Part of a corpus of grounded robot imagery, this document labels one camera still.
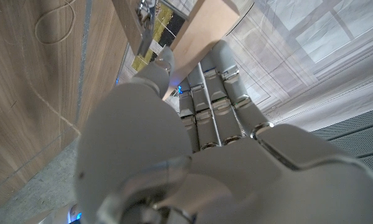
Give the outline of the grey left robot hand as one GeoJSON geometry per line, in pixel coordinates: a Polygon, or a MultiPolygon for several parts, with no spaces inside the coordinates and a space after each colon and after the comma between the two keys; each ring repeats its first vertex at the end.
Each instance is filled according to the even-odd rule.
{"type": "Polygon", "coordinates": [[[164,102],[163,49],[90,115],[78,145],[82,223],[373,223],[373,171],[329,142],[272,124],[226,41],[164,102]]]}

